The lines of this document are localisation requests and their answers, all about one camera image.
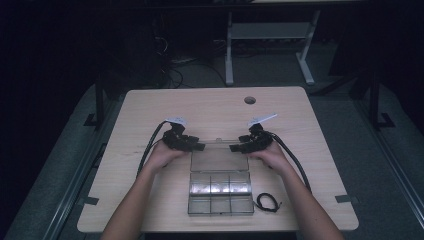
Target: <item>person's left hand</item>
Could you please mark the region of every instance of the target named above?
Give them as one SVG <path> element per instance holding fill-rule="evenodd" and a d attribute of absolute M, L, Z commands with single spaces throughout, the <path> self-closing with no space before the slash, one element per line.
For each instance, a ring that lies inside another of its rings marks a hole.
<path fill-rule="evenodd" d="M 143 168 L 150 168 L 154 173 L 157 173 L 161 168 L 165 167 L 175 158 L 184 156 L 187 152 L 170 149 L 162 140 L 153 147 L 149 160 Z"/>

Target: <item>tabletop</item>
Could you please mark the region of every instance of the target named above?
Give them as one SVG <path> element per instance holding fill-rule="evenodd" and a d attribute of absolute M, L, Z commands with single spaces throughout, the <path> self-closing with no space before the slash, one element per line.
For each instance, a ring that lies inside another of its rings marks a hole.
<path fill-rule="evenodd" d="M 255 99 L 247 104 L 245 98 Z M 99 170 L 89 192 L 96 205 L 85 204 L 78 222 L 82 232 L 102 232 L 137 174 L 145 146 L 166 118 L 187 120 L 184 134 L 204 141 L 236 140 L 249 134 L 247 123 L 278 114 L 262 126 L 277 134 L 301 162 L 313 195 L 341 230 L 354 230 L 358 219 L 346 195 L 314 111 L 303 88 L 210 88 L 133 90 L 128 92 Z M 164 125 L 157 135 L 170 129 Z M 241 232 L 298 230 L 281 178 L 258 159 L 248 159 L 253 198 L 271 193 L 282 202 L 277 213 L 255 209 L 248 216 L 189 216 L 190 155 L 175 159 L 155 178 L 142 231 Z"/>

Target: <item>black device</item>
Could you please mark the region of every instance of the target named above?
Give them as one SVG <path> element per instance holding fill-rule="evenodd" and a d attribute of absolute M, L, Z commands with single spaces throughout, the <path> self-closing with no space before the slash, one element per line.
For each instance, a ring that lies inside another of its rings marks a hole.
<path fill-rule="evenodd" d="M 178 123 L 171 123 L 171 129 L 163 134 L 163 142 L 171 149 L 191 152 L 203 151 L 205 144 L 199 143 L 199 138 L 183 135 L 185 127 Z"/>
<path fill-rule="evenodd" d="M 250 135 L 239 137 L 242 144 L 230 145 L 231 152 L 252 153 L 266 149 L 272 143 L 272 136 L 263 131 L 260 123 L 249 128 Z"/>
<path fill-rule="evenodd" d="M 272 143 L 272 141 L 275 140 L 296 164 L 300 174 L 302 175 L 306 188 L 312 192 L 308 177 L 306 176 L 302 165 L 300 164 L 299 160 L 297 160 L 296 156 L 294 156 L 294 154 L 286 146 L 286 144 L 284 144 L 280 137 L 278 137 L 275 133 L 265 131 L 260 123 L 252 125 L 252 127 L 249 128 L 249 132 L 250 135 L 243 135 L 239 137 L 241 144 L 230 145 L 232 152 L 252 153 L 261 151 L 266 149 Z"/>
<path fill-rule="evenodd" d="M 140 164 L 138 166 L 137 176 L 143 168 L 144 162 L 146 161 L 147 155 L 150 152 L 150 149 L 153 147 L 155 143 L 153 141 L 156 138 L 156 135 L 162 128 L 162 126 L 169 121 L 163 121 L 160 123 L 152 137 L 150 138 L 149 143 L 146 146 L 146 150 L 144 150 L 143 157 L 141 158 Z M 205 148 L 205 144 L 199 143 L 199 138 L 183 135 L 185 127 L 179 123 L 169 122 L 171 124 L 171 129 L 166 131 L 163 134 L 162 140 L 163 142 L 171 149 L 181 150 L 185 152 L 191 152 L 193 150 L 203 151 Z"/>

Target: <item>forearm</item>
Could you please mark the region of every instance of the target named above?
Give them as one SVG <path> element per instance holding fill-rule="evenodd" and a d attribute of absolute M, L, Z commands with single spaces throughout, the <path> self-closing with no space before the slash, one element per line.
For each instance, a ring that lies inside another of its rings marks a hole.
<path fill-rule="evenodd" d="M 343 235 L 321 207 L 289 162 L 279 170 L 286 192 L 305 239 L 343 239 Z"/>
<path fill-rule="evenodd" d="M 154 176 L 149 169 L 140 172 L 106 225 L 101 239 L 137 239 Z"/>

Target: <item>white metal frame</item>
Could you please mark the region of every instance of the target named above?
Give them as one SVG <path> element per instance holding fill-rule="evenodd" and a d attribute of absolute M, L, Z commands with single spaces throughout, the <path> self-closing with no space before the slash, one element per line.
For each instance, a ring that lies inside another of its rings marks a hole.
<path fill-rule="evenodd" d="M 305 39 L 301 52 L 296 53 L 297 61 L 308 85 L 315 84 L 306 56 L 315 33 L 319 10 L 314 12 L 310 22 L 294 23 L 233 23 L 232 13 L 228 14 L 227 27 L 227 54 L 225 56 L 225 83 L 227 86 L 234 84 L 233 62 L 231 58 L 232 39 Z"/>

